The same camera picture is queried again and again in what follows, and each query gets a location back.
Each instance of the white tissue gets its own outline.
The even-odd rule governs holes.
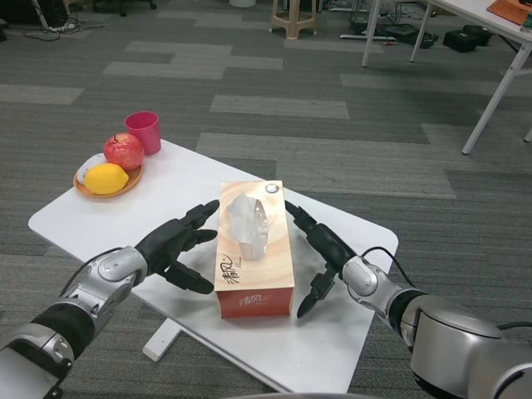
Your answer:
[[[268,218],[260,199],[242,193],[228,205],[231,234],[239,242],[244,260],[260,260],[266,254]]]

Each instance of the striped carpet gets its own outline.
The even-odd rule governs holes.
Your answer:
[[[80,13],[105,28],[47,43],[15,29],[0,43],[0,334],[42,311],[77,267],[28,219],[144,109],[160,114],[167,140],[393,230],[426,291],[496,323],[532,320],[532,146],[522,141],[532,75],[516,79],[473,152],[460,153],[514,55],[498,37],[460,54],[441,39],[466,22],[432,18],[428,31],[441,39],[419,62],[408,62],[408,45],[375,42],[362,69],[364,43],[337,38],[349,33],[345,13],[321,13],[318,35],[293,42],[268,32],[264,0],[245,10],[131,2],[125,18],[116,7]],[[186,336],[153,363],[141,349],[163,320],[134,298],[123,303],[76,362],[65,397],[270,391]],[[530,344],[530,332],[508,335]],[[376,321],[350,392],[428,397],[408,365],[400,339]]]

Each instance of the apple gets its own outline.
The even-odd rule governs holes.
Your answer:
[[[123,170],[136,169],[144,160],[144,147],[129,133],[118,133],[109,138],[103,153],[109,162],[121,166]]]

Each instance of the cup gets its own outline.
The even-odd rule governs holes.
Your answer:
[[[160,150],[159,116],[151,111],[136,112],[124,121],[127,130],[140,140],[146,155]]]

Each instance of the desk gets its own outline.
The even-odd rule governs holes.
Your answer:
[[[129,193],[113,199],[89,199],[70,189],[34,214],[30,228],[86,261],[106,249],[136,244],[168,219],[219,198],[223,181],[258,180],[168,141],[163,141],[160,152],[146,158],[144,167],[142,179]],[[397,249],[397,237],[388,229],[291,190],[285,190],[285,198],[328,224],[359,253],[375,245],[392,253]],[[345,285],[338,282],[326,300],[297,320],[295,313],[310,290],[310,282],[325,268],[304,234],[293,225],[292,218],[289,220],[296,280],[292,317],[223,320],[214,293],[182,291],[158,275],[147,278],[133,294],[173,320],[163,324],[170,330],[163,333],[175,335],[183,328],[278,391],[345,393],[373,312],[354,303]],[[205,228],[217,227],[215,214]],[[214,240],[182,254],[180,261],[214,281],[215,252]],[[389,270],[391,261],[381,251],[368,258],[385,272]]]
[[[488,120],[491,118],[493,111],[499,104],[503,95],[506,93],[506,89],[512,82],[515,76],[520,74],[520,69],[525,63],[526,59],[532,50],[532,33],[521,32],[520,27],[512,22],[506,21],[504,18],[497,17],[487,10],[489,5],[493,3],[493,0],[430,0],[428,2],[425,16],[421,21],[421,28],[417,37],[414,51],[412,52],[410,61],[414,62],[417,54],[417,50],[421,44],[421,39],[425,33],[426,23],[432,12],[432,6],[444,8],[450,12],[453,12],[459,17],[463,17],[469,21],[472,21],[475,25],[481,25],[491,31],[500,34],[504,37],[508,37],[521,44],[521,48],[515,59],[512,61],[510,68],[506,72],[502,81],[500,82],[494,95],[491,97],[490,103],[485,108],[484,113],[477,122],[475,129],[471,133],[468,141],[465,143],[462,149],[462,154],[467,155],[470,153],[473,145],[475,145],[480,133],[484,130]],[[369,17],[369,23],[367,25],[367,41],[366,50],[364,51],[364,57],[362,59],[362,66],[365,67],[369,60],[370,48],[372,46],[373,35],[375,33],[375,26],[377,25],[378,11],[381,6],[381,0],[373,0],[372,11]],[[532,140],[532,131],[525,137],[525,141]]]

